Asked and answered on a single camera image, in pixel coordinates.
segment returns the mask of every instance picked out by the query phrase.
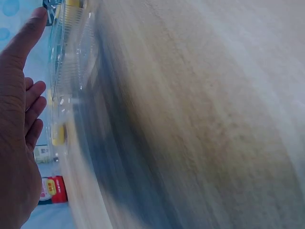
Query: blurred object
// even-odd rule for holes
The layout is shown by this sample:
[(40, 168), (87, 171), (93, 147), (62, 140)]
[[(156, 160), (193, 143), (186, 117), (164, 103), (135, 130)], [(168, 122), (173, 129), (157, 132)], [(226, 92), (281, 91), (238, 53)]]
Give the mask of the blurred object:
[(48, 11), (47, 26), (52, 26), (55, 18), (55, 12), (57, 5), (61, 3), (61, 0), (43, 0), (42, 5)]
[(62, 176), (43, 177), (42, 191), (38, 205), (58, 204), (68, 201)]
[(39, 163), (50, 163), (52, 157), (47, 145), (36, 146), (34, 149), (34, 159), (37, 164)]

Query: red package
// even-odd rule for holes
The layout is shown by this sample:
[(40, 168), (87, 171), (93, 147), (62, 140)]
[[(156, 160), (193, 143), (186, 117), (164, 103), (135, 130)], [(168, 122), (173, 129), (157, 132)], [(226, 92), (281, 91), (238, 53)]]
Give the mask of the red package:
[(43, 177), (38, 205), (65, 203), (68, 201), (62, 176)]

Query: yellow label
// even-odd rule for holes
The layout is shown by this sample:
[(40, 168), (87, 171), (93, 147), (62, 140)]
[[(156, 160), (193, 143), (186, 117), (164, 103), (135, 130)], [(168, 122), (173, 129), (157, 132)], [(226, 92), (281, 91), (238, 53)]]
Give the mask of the yellow label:
[(81, 4), (80, 0), (66, 0), (66, 5), (79, 7)]
[(51, 196), (56, 195), (56, 186), (54, 180), (47, 181), (48, 192)]

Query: beige surface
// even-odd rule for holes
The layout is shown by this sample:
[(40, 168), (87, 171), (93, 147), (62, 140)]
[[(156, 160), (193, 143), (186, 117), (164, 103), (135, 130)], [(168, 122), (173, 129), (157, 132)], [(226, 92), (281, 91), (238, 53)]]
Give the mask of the beige surface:
[[(133, 159), (117, 147), (119, 162), (100, 162), (109, 174), (97, 161), (87, 172), (81, 153), (63, 166), (79, 228), (305, 228), (305, 2), (91, 2), (98, 68), (142, 140), (132, 148), (119, 131)], [(115, 97), (93, 94), (92, 122), (107, 135)]]

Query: blue polka dot background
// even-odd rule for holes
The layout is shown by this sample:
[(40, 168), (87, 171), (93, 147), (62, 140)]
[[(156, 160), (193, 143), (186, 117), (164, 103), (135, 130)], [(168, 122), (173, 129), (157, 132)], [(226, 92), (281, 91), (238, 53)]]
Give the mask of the blue polka dot background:
[(0, 50), (18, 32), (42, 0), (0, 0)]

